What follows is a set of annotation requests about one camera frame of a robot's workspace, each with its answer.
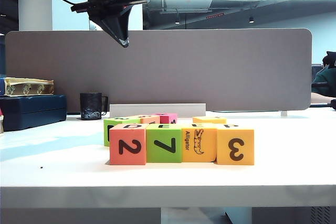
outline blue case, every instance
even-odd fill
[[[35,95],[0,97],[4,115],[4,131],[18,131],[49,123],[64,121],[67,117],[65,95]]]
[[[0,78],[0,95],[5,94],[5,81],[4,78]]]

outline foam block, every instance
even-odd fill
[[[141,123],[160,123],[160,116],[158,115],[133,115],[132,118],[140,118]]]
[[[156,113],[160,117],[160,123],[177,123],[176,113]]]
[[[149,124],[118,124],[110,129],[110,164],[146,164],[146,127]]]
[[[219,116],[194,116],[193,123],[223,123],[226,124],[226,118]]]
[[[176,124],[150,124],[146,128],[147,162],[182,162],[181,131]]]
[[[238,125],[217,124],[217,164],[253,165],[254,130]]]
[[[141,123],[140,118],[124,117],[124,118],[108,118],[104,119],[104,146],[110,146],[109,130],[121,123]]]
[[[216,159],[217,127],[213,123],[182,126],[182,161],[213,162]]]

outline yellow block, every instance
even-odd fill
[[[194,116],[193,123],[226,123],[226,118],[219,116]]]
[[[254,165],[254,129],[217,124],[217,164]]]
[[[182,125],[182,162],[213,162],[216,137],[217,127],[213,123]]]

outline number 3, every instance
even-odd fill
[[[238,143],[241,146],[243,146],[245,143],[240,138],[234,138],[234,139],[231,139],[229,141],[229,148],[230,148],[230,150],[232,150],[230,152],[230,158],[233,161],[240,161],[240,160],[242,160],[244,158],[244,155],[243,154],[239,154],[238,156],[235,155],[237,152],[239,152],[239,149],[234,146],[235,143]]]

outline pink block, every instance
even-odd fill
[[[160,116],[160,123],[177,123],[176,113],[156,113],[153,115]]]
[[[146,164],[146,128],[149,124],[117,124],[110,129],[110,164]]]

